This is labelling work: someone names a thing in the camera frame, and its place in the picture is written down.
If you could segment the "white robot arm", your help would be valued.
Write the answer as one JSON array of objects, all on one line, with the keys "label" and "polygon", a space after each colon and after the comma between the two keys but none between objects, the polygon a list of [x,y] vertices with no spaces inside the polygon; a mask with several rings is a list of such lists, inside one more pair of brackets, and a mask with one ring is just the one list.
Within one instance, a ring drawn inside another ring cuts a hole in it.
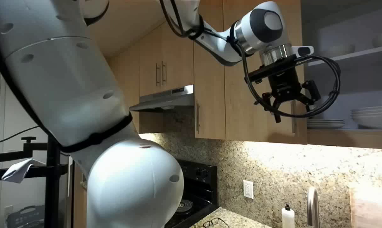
[{"label": "white robot arm", "polygon": [[[313,57],[294,45],[279,5],[265,1],[218,31],[200,0],[159,0],[180,35],[233,66],[252,54],[276,77],[279,101],[299,97],[294,73]],[[92,40],[79,0],[0,0],[0,73],[31,118],[88,176],[86,228],[165,228],[184,195],[178,159],[136,132],[113,71]]]}]

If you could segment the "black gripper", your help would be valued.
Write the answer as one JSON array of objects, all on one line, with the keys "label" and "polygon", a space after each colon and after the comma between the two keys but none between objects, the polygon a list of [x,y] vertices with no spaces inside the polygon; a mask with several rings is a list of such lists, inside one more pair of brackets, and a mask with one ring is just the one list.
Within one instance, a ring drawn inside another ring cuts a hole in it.
[{"label": "black gripper", "polygon": [[255,95],[258,104],[274,111],[276,123],[281,123],[279,107],[283,102],[298,100],[309,106],[320,99],[320,92],[313,80],[304,83],[299,81],[296,67],[301,61],[307,61],[307,57],[291,56],[248,73],[251,82],[260,83],[264,78],[269,80],[271,91],[262,95],[255,92]]}]

